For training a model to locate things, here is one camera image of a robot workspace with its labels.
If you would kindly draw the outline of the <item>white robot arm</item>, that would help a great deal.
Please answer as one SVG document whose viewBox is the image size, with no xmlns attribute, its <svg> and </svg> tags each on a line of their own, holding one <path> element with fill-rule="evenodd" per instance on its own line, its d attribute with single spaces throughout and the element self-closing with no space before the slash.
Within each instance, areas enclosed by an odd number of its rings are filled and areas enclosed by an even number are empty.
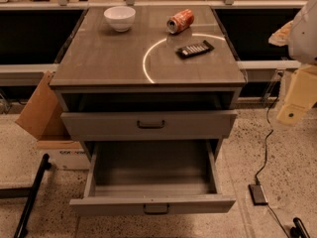
<svg viewBox="0 0 317 238">
<path fill-rule="evenodd" d="M 295 125 L 317 103 L 317 0 L 308 2 L 294 19 L 273 33 L 268 42 L 288 46 L 289 56 L 301 63 L 276 116 L 284 125 Z"/>
</svg>

